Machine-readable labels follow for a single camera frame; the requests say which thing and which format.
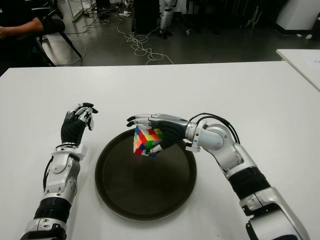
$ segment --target floor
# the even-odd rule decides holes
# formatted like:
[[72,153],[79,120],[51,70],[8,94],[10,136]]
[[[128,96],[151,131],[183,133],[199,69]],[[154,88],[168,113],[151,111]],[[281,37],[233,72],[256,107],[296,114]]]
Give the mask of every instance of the floor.
[[110,15],[108,21],[96,21],[89,32],[86,30],[97,16],[80,16],[75,22],[71,20],[71,14],[63,1],[59,8],[64,13],[66,33],[75,47],[85,54],[80,61],[79,57],[58,35],[49,35],[44,41],[43,47],[47,55],[56,65],[73,66],[117,66],[117,65],[152,65],[152,64],[202,64],[202,63],[229,63],[229,62],[256,62],[279,61],[277,49],[320,49],[320,41],[305,39],[305,36],[283,35],[272,27],[255,29],[251,28],[224,28],[220,34],[214,34],[210,28],[204,28],[201,34],[191,32],[186,35],[186,29],[182,22],[176,21],[171,26],[173,36],[164,40],[158,33],[150,34],[148,42],[143,44],[145,49],[152,48],[153,53],[168,56],[162,60],[148,61],[145,51],[136,52],[131,48],[133,42],[127,42],[127,38],[117,31],[117,27],[129,37],[131,31],[131,19],[119,20]]

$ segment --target colorful cube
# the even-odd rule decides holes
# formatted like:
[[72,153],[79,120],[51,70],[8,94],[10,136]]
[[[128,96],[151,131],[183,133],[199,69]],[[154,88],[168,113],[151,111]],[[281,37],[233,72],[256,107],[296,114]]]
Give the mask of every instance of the colorful cube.
[[155,154],[146,154],[146,152],[158,145],[162,138],[163,133],[160,129],[151,129],[143,125],[137,125],[133,138],[133,152],[138,155],[154,157]]

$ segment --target white table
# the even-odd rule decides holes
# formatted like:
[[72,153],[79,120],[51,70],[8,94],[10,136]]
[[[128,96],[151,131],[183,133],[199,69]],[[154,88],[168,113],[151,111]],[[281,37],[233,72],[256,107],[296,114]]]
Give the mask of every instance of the white table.
[[278,49],[276,52],[320,92],[320,50]]
[[94,131],[81,162],[69,240],[245,240],[248,218],[207,152],[195,154],[197,182],[187,204],[158,221],[115,215],[97,193],[95,166],[134,114],[229,120],[242,145],[309,232],[320,239],[320,94],[285,61],[162,66],[10,69],[0,78],[1,239],[20,239],[42,196],[42,177],[60,143],[66,111],[94,103]]

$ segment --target person's hand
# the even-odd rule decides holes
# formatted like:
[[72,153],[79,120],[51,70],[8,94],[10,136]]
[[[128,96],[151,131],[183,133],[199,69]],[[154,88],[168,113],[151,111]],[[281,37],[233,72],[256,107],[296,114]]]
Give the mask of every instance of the person's hand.
[[63,144],[78,146],[86,126],[89,130],[94,128],[92,114],[97,114],[98,111],[93,106],[87,102],[79,103],[66,113],[61,127],[61,142]]
[[7,36],[8,36],[7,28],[0,26],[0,40],[7,38]]
[[150,149],[150,153],[157,153],[167,149],[182,140],[186,136],[186,130],[189,121],[177,116],[170,116],[166,114],[153,114],[153,115],[136,115],[127,119],[129,122],[127,127],[136,124],[143,124],[151,127],[152,129],[160,129],[163,133],[162,141]]

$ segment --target black sleeve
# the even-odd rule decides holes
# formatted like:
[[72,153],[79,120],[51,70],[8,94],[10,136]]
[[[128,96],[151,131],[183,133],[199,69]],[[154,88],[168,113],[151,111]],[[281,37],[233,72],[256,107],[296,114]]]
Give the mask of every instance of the black sleeve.
[[11,16],[12,26],[20,26],[26,24],[28,22],[31,22],[35,18],[31,8],[26,4],[25,0],[10,0],[10,3],[10,12],[13,14]]

